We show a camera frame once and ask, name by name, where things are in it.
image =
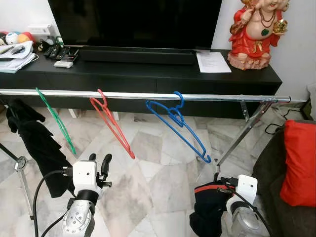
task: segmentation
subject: ganesha statue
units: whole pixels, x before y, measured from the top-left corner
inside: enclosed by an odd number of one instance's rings
[[[245,6],[234,15],[231,26],[233,49],[228,55],[236,68],[262,69],[271,59],[270,45],[276,47],[287,31],[282,12],[289,8],[289,0],[241,0]]]

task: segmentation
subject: paper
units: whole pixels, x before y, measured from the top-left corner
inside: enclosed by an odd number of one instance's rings
[[[231,73],[222,54],[219,52],[197,52],[197,61],[201,73]]]
[[[33,41],[26,41],[24,43],[17,43],[17,44],[11,44],[11,45],[2,45],[0,46],[0,52],[5,50],[6,48],[10,48],[12,46],[18,47],[20,45],[23,45],[25,47],[25,50],[23,52],[12,54],[11,51],[14,49],[9,50],[7,53],[0,54],[0,58],[25,58],[29,55],[31,50],[33,50],[32,47]]]
[[[25,58],[15,58],[8,62],[0,62],[0,72],[16,73],[25,65],[29,64],[35,57],[35,54],[29,53]]]

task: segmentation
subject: tv screen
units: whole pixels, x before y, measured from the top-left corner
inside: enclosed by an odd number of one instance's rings
[[[210,48],[222,0],[48,0],[65,44]]]

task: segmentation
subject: black cabinet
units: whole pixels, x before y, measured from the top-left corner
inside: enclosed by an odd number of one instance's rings
[[[227,59],[228,50],[220,51]],[[271,66],[262,70],[241,71],[231,67],[232,73],[200,73],[198,63],[194,65],[153,65],[136,63],[84,62],[78,60],[71,69],[55,68],[54,61],[39,59],[16,74],[0,73],[0,88],[50,89],[107,92],[140,92],[183,94],[230,94],[230,95],[274,95],[281,80]],[[44,106],[36,96],[23,96],[31,106]],[[57,108],[93,109],[87,98],[47,97]],[[177,102],[165,101],[167,106]],[[112,111],[148,113],[144,100],[109,99]],[[249,112],[258,107],[247,103]],[[193,102],[186,101],[183,115],[222,118],[242,118],[237,102]]]

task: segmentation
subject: wall socket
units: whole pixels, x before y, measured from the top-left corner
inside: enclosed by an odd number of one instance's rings
[[[34,36],[50,36],[52,33],[51,24],[33,24],[29,25],[28,29]]]

